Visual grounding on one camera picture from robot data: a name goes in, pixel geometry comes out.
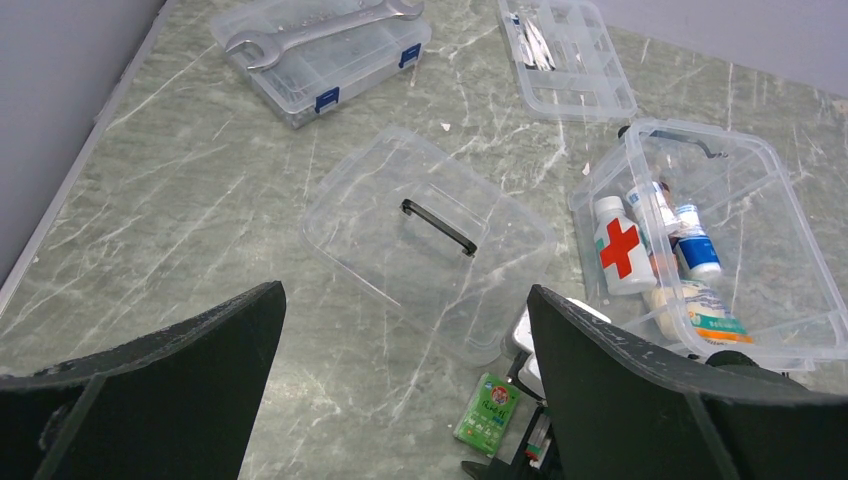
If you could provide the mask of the green sachet packet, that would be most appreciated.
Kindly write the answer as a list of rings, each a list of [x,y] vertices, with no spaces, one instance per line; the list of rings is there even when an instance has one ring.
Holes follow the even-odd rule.
[[[493,457],[520,398],[520,390],[511,383],[496,375],[483,373],[453,436],[478,452]]]

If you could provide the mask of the blue white bandage roll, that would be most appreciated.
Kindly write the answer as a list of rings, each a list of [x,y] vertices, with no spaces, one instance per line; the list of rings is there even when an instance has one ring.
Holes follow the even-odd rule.
[[[693,204],[676,208],[680,228],[675,235],[674,253],[678,258],[683,278],[701,282],[714,282],[723,274],[723,268],[714,245],[707,235]]]

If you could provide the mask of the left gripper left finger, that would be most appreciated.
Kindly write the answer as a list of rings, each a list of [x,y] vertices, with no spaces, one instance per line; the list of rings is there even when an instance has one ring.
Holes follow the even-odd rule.
[[[278,281],[99,353],[1,379],[5,479],[235,479],[286,313]]]

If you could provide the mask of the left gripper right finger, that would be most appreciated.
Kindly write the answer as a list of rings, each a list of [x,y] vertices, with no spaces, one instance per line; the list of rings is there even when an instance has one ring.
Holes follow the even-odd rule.
[[[735,350],[699,362],[547,287],[527,308],[568,479],[843,479],[847,399]]]

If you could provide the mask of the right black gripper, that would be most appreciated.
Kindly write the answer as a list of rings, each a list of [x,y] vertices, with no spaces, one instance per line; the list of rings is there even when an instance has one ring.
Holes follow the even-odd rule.
[[[507,337],[507,345],[514,357],[506,382],[534,400],[533,415],[511,460],[463,460],[461,469],[472,479],[563,479],[527,310],[522,311]]]

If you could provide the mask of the small bandage roll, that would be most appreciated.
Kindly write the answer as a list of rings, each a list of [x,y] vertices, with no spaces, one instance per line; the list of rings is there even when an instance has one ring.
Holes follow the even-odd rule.
[[[634,214],[641,232],[644,234],[649,233],[650,225],[660,225],[663,229],[662,220],[660,218],[655,198],[654,182],[655,181],[652,182],[651,186],[646,191],[644,191],[641,187],[634,186],[625,194],[625,201]],[[670,234],[677,232],[680,228],[680,219],[675,211],[674,213],[677,217],[678,225]]]

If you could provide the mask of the white medicine bottle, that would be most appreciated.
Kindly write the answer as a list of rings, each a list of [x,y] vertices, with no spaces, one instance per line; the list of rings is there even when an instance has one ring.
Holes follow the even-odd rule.
[[[594,203],[598,226],[594,241],[610,295],[641,294],[657,285],[638,225],[628,218],[622,199],[607,196]]]

